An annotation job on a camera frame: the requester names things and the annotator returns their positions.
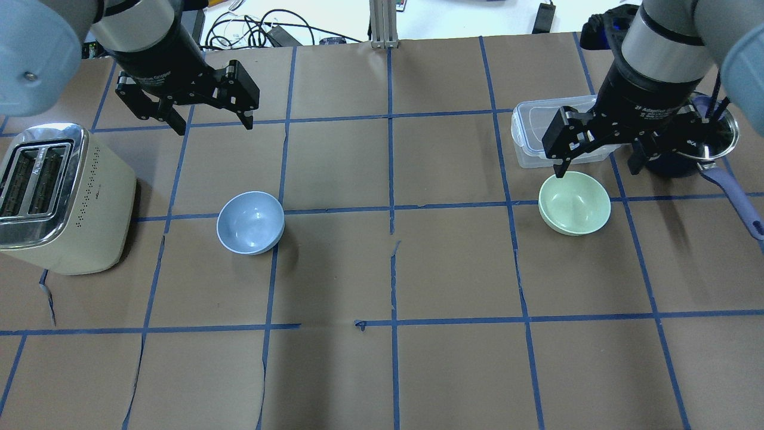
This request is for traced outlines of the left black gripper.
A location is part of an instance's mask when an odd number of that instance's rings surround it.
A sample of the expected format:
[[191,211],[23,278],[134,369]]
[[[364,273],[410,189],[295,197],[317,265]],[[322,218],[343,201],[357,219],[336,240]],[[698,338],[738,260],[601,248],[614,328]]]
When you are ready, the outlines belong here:
[[246,130],[253,130],[260,89],[245,66],[229,60],[224,68],[214,69],[182,24],[172,24],[161,40],[144,51],[109,48],[107,52],[125,72],[118,75],[116,95],[137,119],[164,122],[185,136],[186,121],[172,100],[165,99],[172,96],[180,105],[205,103],[233,112]]

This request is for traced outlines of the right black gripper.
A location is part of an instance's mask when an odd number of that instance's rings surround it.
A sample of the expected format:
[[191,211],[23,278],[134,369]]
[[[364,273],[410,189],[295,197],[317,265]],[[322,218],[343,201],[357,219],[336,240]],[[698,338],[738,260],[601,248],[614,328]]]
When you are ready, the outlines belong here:
[[661,155],[657,138],[639,133],[665,130],[699,83],[699,79],[655,81],[626,63],[612,63],[589,112],[561,106],[543,134],[546,158],[560,161],[552,166],[554,176],[562,179],[581,155],[604,145],[630,142],[632,154],[627,166],[631,175],[638,175]]

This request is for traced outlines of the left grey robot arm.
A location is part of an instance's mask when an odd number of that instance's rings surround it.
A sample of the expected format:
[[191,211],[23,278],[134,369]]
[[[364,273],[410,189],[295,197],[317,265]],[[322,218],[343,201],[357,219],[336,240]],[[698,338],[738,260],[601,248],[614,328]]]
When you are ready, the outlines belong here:
[[122,73],[116,94],[139,120],[181,136],[175,107],[208,105],[251,130],[260,90],[237,60],[215,69],[182,25],[183,1],[3,1],[1,112],[30,117],[51,109],[78,70],[90,33]]

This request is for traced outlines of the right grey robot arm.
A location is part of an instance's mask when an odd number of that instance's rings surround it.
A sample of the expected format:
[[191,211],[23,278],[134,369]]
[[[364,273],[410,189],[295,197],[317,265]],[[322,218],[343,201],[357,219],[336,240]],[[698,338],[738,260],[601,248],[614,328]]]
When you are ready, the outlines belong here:
[[728,99],[762,133],[762,11],[761,1],[644,1],[603,13],[592,31],[606,38],[613,63],[594,106],[560,107],[542,139],[556,177],[604,145],[630,145],[636,175],[704,137],[712,125],[687,108],[713,65]]

